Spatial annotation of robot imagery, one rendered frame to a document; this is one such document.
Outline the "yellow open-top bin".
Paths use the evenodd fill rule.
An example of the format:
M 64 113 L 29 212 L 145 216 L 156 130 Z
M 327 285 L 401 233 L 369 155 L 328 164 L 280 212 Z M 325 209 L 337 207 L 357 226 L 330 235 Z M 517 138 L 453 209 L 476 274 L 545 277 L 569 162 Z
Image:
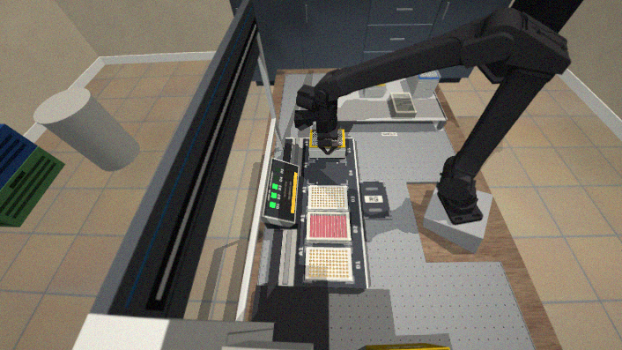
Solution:
M 373 345 L 366 346 L 366 350 L 450 350 L 447 346 L 437 346 L 427 343 L 397 344 L 397 345 Z

